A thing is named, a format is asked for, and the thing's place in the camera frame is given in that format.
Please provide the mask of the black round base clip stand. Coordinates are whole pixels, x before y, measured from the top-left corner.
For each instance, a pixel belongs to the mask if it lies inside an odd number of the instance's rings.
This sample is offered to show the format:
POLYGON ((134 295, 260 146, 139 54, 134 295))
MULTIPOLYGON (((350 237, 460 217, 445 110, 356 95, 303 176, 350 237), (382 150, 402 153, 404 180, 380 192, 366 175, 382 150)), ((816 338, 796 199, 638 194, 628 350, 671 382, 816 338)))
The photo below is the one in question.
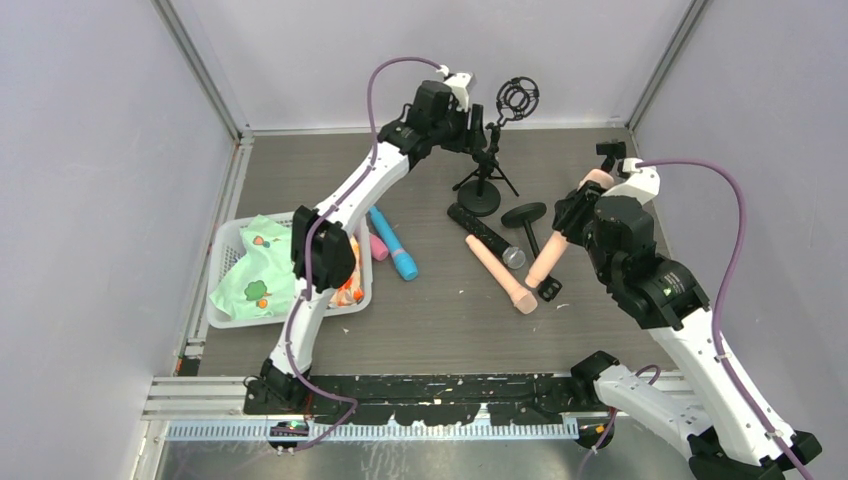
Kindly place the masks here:
POLYGON ((486 217, 496 212, 501 203, 498 188, 490 181, 493 177, 496 160, 484 151, 472 155, 477 167, 466 178, 453 186, 457 192, 457 202, 472 215, 486 217))

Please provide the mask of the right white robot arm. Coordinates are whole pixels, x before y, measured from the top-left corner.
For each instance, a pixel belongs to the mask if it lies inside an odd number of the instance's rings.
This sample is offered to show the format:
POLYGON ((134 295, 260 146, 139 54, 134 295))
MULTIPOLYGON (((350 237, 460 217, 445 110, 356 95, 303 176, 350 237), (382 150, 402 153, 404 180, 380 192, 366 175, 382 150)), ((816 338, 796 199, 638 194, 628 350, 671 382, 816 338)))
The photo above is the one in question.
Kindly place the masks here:
POLYGON ((698 413, 599 350, 571 369, 587 395, 675 447, 698 479, 781 479, 823 448, 783 421, 713 333, 715 309, 683 264, 656 250, 642 203, 587 181, 555 204, 556 232, 590 256, 618 307, 667 352, 703 406, 698 413))

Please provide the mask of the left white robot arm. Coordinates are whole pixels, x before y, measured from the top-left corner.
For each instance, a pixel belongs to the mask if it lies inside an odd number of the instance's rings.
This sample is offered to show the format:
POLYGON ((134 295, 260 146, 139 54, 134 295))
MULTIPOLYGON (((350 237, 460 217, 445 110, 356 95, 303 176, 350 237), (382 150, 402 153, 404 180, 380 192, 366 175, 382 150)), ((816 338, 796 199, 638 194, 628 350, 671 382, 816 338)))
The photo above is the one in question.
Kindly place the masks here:
POLYGON ((350 244, 368 210, 435 147, 470 153, 483 142, 482 112, 470 100, 472 74, 425 80, 402 115, 376 134, 371 150, 351 175, 315 207, 293 216, 291 258, 295 300, 277 345, 263 363, 259 380, 285 404, 308 394, 305 375, 327 306, 354 269, 350 244))

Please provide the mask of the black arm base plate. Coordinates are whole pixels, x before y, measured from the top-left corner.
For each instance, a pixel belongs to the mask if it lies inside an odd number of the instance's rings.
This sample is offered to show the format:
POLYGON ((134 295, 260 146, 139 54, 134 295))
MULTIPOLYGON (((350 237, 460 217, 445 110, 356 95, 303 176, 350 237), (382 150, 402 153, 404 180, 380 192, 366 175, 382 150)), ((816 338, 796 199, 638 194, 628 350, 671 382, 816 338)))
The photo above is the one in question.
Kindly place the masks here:
POLYGON ((248 415, 304 415, 330 425, 358 401, 346 421, 354 425, 468 425, 484 413, 496 426, 548 425, 565 414, 600 412, 602 404, 583 382, 550 373, 468 375, 314 375, 330 393, 318 395, 297 379, 262 374, 244 380, 248 415))

